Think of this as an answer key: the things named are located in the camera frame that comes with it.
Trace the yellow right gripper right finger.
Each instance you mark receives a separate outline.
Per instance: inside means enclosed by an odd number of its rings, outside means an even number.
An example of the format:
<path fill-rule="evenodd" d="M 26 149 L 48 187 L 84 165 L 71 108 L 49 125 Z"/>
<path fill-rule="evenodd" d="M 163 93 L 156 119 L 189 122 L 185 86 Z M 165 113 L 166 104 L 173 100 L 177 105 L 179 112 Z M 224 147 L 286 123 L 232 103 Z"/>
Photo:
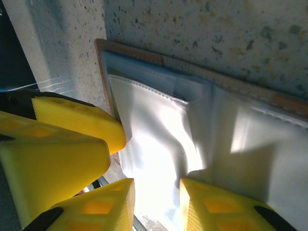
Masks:
<path fill-rule="evenodd" d="M 190 178 L 180 209 L 183 231 L 297 231 L 266 203 Z"/>

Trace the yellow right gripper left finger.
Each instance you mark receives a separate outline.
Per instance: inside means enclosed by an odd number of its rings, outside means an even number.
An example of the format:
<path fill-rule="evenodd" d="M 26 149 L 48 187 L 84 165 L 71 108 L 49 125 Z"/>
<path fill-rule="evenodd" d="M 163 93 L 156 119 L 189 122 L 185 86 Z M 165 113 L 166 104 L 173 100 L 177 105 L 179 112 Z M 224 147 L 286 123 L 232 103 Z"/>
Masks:
<path fill-rule="evenodd" d="M 126 178 L 55 204 L 23 231 L 133 231 L 135 184 Z"/>

